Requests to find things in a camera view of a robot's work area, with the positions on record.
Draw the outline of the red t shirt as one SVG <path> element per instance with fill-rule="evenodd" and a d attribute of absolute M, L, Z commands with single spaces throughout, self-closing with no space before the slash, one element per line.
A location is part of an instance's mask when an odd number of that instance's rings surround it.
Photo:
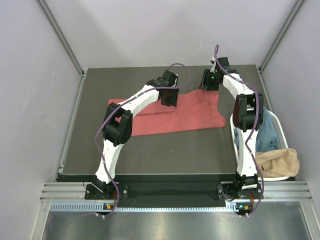
<path fill-rule="evenodd" d="M 134 118 L 132 136 L 158 135 L 209 128 L 223 128 L 226 119 L 218 111 L 219 94 L 201 89 L 180 94 L 177 106 L 157 100 Z"/>

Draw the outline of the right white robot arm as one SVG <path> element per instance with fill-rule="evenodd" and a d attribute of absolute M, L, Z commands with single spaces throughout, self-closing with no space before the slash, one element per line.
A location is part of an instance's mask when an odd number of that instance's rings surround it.
<path fill-rule="evenodd" d="M 204 70 L 199 87 L 218 91 L 223 86 L 235 100 L 231 126 L 237 131 L 239 153 L 233 192 L 237 197 L 245 198 L 258 187 L 255 152 L 259 128 L 263 123 L 264 97 L 230 68 L 227 57 L 212 57 L 210 62 L 212 67 Z"/>

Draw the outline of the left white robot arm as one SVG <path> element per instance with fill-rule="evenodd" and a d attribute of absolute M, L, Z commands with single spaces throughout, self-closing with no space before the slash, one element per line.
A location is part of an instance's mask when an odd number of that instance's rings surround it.
<path fill-rule="evenodd" d="M 117 191 L 114 182 L 115 170 L 120 151 L 133 132 L 133 120 L 150 104 L 160 101 L 165 106 L 176 106 L 179 88 L 178 75 L 165 70 L 161 77 L 149 80 L 141 90 L 130 98 L 108 105 L 100 127 L 103 148 L 97 147 L 101 158 L 92 185 L 102 198 L 109 198 Z"/>

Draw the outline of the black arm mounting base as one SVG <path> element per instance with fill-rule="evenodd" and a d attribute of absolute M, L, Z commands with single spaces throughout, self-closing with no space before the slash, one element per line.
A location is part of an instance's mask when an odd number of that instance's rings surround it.
<path fill-rule="evenodd" d="M 258 199 L 262 185 L 258 177 L 240 177 L 236 173 L 198 174 L 118 174 L 115 183 L 95 179 L 86 187 L 85 200 L 113 200 L 118 188 L 121 200 L 138 196 L 196 196 L 215 199 Z"/>

